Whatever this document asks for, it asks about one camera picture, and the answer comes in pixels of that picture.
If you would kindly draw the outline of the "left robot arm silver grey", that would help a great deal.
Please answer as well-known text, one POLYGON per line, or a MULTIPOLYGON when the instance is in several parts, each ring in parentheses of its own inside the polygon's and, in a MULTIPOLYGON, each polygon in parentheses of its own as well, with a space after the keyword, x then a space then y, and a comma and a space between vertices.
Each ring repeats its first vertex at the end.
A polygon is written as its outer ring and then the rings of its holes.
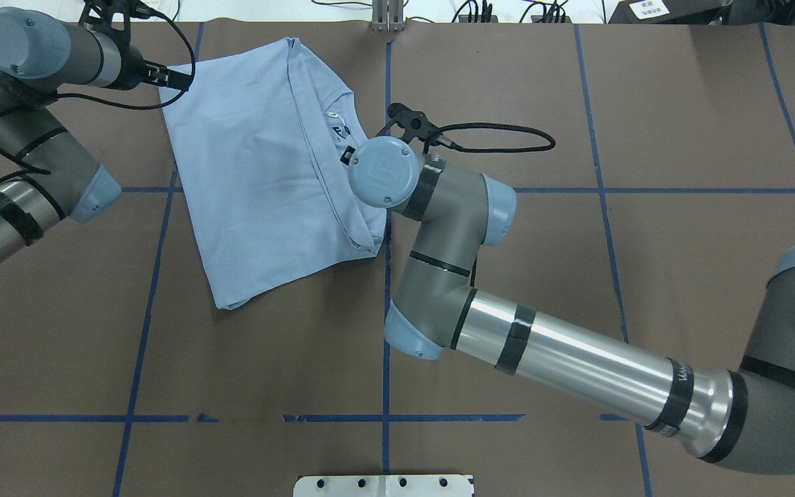
POLYGON ((130 90, 142 83, 183 97, 195 78, 147 60, 133 19, 176 22, 141 1, 86 1, 76 24, 40 10, 0 7, 0 263, 66 218, 85 223, 122 194, 119 183, 48 110, 62 85, 130 90))

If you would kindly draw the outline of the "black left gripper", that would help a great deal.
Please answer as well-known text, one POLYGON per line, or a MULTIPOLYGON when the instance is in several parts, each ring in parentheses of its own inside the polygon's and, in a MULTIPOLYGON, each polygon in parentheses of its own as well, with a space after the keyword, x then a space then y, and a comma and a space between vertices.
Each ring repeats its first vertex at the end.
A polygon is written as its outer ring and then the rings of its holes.
POLYGON ((177 91, 185 92, 190 88, 190 75, 152 61, 143 62, 141 81, 157 87, 177 89, 177 91))

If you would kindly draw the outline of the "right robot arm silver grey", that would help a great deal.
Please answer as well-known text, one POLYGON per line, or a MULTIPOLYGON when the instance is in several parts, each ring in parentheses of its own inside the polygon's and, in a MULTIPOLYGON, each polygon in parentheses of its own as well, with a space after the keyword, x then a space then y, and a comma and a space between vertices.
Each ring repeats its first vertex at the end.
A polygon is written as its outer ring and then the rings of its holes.
POLYGON ((389 136, 341 160, 360 200, 420 224, 385 318, 391 347, 425 360, 467 353, 675 438, 711 465, 795 474, 795 246, 767 281, 738 368, 695 370, 473 287, 480 247, 511 227, 510 186, 389 136))

